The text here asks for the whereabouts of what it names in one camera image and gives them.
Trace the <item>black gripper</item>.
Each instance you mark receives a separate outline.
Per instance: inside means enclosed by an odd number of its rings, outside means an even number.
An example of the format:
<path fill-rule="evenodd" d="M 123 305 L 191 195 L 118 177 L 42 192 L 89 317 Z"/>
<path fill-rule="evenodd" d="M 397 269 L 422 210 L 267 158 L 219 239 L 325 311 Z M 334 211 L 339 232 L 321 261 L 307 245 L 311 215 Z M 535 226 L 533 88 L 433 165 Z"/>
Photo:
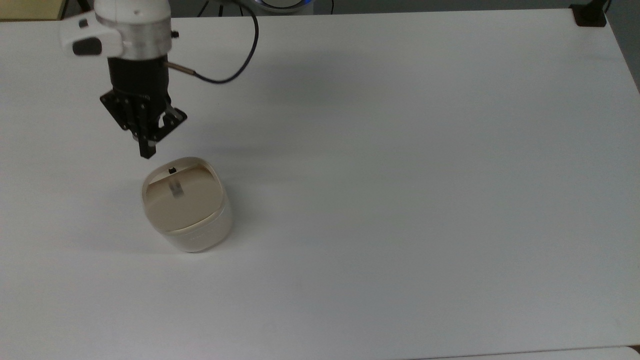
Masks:
<path fill-rule="evenodd" d="M 166 56 L 148 60 L 107 59 L 114 91 L 108 91 L 99 100 L 118 126 L 131 132 L 142 158 L 153 157 L 157 144 L 188 118 L 185 112 L 169 105 L 167 61 Z M 155 122 L 149 122 L 146 100 L 156 114 L 163 113 Z"/>

